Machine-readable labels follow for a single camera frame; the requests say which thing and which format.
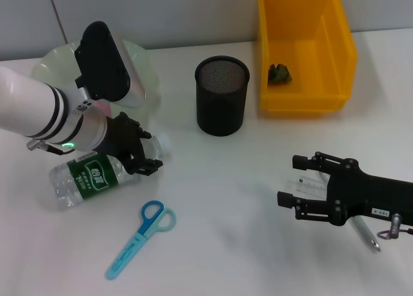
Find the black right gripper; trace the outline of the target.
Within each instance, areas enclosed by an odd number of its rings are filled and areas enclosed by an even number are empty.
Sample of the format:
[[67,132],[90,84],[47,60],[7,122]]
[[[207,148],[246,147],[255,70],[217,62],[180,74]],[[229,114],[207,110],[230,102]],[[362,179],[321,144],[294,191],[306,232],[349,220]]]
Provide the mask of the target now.
[[294,209],[295,218],[342,226],[354,216],[390,221],[394,214],[413,226],[413,183],[369,175],[355,159],[341,159],[322,152],[312,157],[294,155],[292,167],[330,175],[327,199],[314,200],[278,191],[277,204]]

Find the yellow plastic bin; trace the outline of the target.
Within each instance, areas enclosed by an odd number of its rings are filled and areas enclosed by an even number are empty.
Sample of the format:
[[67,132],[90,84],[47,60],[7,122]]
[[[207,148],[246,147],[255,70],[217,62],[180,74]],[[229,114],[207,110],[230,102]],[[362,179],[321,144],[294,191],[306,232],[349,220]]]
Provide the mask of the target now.
[[[358,55],[341,0],[257,0],[259,108],[276,117],[340,111],[351,98]],[[268,83],[272,64],[292,81]]]

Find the translucent green fruit plate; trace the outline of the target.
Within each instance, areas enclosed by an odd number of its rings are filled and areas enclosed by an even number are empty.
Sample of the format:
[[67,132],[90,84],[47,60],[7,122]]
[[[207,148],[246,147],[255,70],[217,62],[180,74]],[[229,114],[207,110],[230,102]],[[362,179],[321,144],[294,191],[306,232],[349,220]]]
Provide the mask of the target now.
[[[79,41],[74,41],[54,48],[34,66],[31,77],[58,88],[74,81],[76,77],[80,76],[80,70],[74,56],[74,51],[79,44]],[[147,50],[130,41],[124,40],[123,44],[145,86],[146,99],[144,105],[139,108],[125,108],[110,103],[111,114],[112,117],[115,117],[119,112],[125,112],[130,118],[143,123],[160,106],[159,78],[150,63]]]

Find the black mesh pen holder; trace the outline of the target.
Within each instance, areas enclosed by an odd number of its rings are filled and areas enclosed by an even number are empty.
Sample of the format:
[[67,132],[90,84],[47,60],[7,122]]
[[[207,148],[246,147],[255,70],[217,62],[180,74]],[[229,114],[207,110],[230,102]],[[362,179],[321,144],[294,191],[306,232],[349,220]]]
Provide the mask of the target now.
[[195,70],[197,124],[209,135],[224,137],[238,131],[244,119],[250,73],[239,59],[209,57]]

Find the clear plastic ruler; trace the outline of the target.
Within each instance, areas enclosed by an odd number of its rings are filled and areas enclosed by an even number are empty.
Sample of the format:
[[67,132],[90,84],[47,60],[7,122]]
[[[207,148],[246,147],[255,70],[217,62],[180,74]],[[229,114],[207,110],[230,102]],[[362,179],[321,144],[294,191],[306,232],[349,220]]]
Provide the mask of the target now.
[[326,182],[308,177],[300,177],[296,180],[289,181],[288,188],[293,189],[295,192],[304,193],[317,198],[325,199],[327,197]]

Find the green plastic wrapper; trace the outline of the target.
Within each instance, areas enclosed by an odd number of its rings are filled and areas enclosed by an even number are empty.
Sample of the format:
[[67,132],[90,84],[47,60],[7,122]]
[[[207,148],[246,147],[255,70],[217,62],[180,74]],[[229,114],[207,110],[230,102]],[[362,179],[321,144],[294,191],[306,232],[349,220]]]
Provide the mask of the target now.
[[268,83],[285,84],[292,81],[288,68],[283,64],[272,64],[268,69]]

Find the clear green-label water bottle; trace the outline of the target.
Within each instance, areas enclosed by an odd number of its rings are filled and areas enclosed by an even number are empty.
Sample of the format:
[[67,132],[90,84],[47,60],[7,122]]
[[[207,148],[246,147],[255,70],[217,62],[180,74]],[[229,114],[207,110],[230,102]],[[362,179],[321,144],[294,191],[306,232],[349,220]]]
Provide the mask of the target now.
[[126,172],[115,157],[95,152],[60,164],[49,172],[60,210],[77,206],[118,186],[135,184],[141,178],[140,174]]

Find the silver white pen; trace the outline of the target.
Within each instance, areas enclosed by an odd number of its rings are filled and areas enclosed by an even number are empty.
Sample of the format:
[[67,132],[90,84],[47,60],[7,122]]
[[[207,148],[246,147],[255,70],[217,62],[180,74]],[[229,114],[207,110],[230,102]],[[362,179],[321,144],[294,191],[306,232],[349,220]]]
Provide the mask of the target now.
[[[326,173],[318,172],[319,178],[323,184],[321,189],[322,196],[325,196],[327,193],[327,184],[329,180],[329,175]],[[372,248],[376,252],[380,252],[381,248],[379,246],[378,240],[374,234],[370,231],[368,226],[365,224],[361,216],[351,217],[349,220],[352,227],[357,231],[358,235],[363,239],[365,244]]]

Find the blue scissors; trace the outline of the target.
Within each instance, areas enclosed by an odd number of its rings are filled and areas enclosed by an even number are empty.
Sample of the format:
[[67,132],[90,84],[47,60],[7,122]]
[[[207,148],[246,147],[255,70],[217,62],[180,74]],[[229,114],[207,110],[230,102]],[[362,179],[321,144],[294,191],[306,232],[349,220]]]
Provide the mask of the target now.
[[[146,209],[155,206],[157,211],[152,216],[146,215]],[[165,208],[161,201],[148,201],[141,209],[142,223],[133,234],[125,247],[120,251],[113,263],[106,271],[106,278],[114,280],[134,258],[138,251],[156,232],[167,232],[171,230],[177,221],[175,212],[170,208]]]

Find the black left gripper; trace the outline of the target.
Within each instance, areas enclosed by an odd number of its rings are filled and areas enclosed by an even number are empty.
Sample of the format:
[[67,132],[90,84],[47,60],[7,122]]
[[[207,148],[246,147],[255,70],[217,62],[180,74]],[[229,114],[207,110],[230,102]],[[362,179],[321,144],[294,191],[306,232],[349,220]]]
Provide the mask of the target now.
[[124,169],[130,175],[152,175],[163,166],[159,159],[145,157],[141,139],[151,139],[138,121],[120,112],[115,118],[106,118],[107,129],[103,139],[103,153],[124,161]]

